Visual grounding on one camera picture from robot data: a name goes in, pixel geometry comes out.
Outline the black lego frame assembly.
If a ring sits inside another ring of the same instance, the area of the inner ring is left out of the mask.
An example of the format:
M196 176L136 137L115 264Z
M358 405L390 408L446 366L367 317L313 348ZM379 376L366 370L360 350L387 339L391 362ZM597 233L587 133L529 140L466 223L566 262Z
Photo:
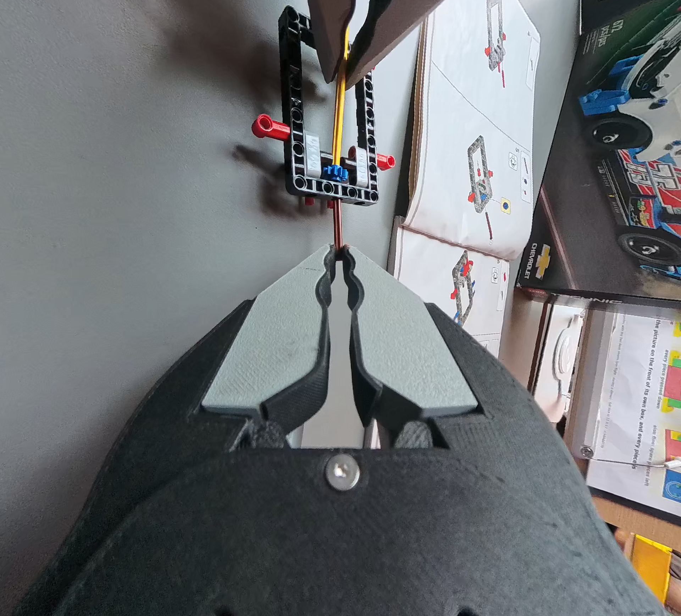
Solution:
M315 199L326 202L340 199L342 203L361 206L376 204L379 171L393 169L395 158L377 151L372 73L367 73L354 87L358 142L340 160L349 171L349 182L325 181L321 170L333 164L332 154L321 150L319 137L304 125L301 46L316 47L310 18L285 6L278 20L278 44L283 121L260 114L251 130L258 138L283 143L286 190L305 198L306 204Z

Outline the lego instruction booklet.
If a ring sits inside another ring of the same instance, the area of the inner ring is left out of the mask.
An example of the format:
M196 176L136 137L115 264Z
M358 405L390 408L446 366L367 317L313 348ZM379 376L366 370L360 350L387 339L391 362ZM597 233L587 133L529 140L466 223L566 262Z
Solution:
M406 209L388 268L499 355L532 224L540 37L518 0L447 0L422 24Z

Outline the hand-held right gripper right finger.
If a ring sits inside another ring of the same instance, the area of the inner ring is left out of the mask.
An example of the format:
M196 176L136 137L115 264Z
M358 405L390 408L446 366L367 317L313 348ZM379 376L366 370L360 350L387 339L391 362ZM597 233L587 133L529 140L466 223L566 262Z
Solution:
M343 250L353 398L364 427L476 412L479 403L426 304L356 248Z

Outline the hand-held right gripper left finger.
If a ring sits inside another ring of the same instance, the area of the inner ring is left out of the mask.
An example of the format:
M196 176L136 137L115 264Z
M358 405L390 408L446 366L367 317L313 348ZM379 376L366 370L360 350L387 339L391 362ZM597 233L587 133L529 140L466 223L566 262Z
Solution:
M253 300L203 409L268 421L284 434L319 412L328 394L335 256L333 245L319 248Z

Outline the lego set box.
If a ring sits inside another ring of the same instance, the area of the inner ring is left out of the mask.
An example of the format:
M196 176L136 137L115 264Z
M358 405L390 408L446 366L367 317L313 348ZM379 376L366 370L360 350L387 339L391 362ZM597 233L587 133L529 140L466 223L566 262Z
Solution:
M680 0L580 0L517 287L680 310Z

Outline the brown lego axle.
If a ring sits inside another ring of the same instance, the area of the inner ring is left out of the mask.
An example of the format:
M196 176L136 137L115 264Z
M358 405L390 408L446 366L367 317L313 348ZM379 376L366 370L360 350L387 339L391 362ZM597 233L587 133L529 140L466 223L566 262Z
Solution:
M342 258L345 242L343 238L343 204L340 199L334 199L331 203L333 212L333 228L334 228L334 249L336 260Z

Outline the yellow lego axle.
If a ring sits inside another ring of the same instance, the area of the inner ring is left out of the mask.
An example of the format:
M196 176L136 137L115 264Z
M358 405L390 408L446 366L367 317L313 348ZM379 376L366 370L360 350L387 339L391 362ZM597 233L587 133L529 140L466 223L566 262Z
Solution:
M349 25L345 27L343 49L336 74L336 93L334 101L334 127L332 137L332 162L335 167L341 166L343 122L345 112L346 72L349 57Z

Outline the yellow plastic bin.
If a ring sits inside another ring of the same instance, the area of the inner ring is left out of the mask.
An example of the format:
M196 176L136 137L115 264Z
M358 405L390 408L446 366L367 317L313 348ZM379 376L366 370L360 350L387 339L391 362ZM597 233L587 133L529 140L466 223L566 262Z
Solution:
M629 559L658 601L665 605L669 591L672 549L634 534Z

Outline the laminated instruction sheet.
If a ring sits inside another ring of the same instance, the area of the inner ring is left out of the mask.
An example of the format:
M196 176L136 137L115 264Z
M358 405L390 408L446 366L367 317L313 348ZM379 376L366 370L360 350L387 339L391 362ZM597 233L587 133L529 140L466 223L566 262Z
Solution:
M680 316L616 314L600 374L587 484L680 524Z

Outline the white plastic holder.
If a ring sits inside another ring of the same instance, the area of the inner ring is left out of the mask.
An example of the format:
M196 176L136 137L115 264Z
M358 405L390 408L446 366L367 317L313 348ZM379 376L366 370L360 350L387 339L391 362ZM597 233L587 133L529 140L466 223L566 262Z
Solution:
M559 423L569 408L585 316L584 308L551 304L541 328L531 393L553 424Z

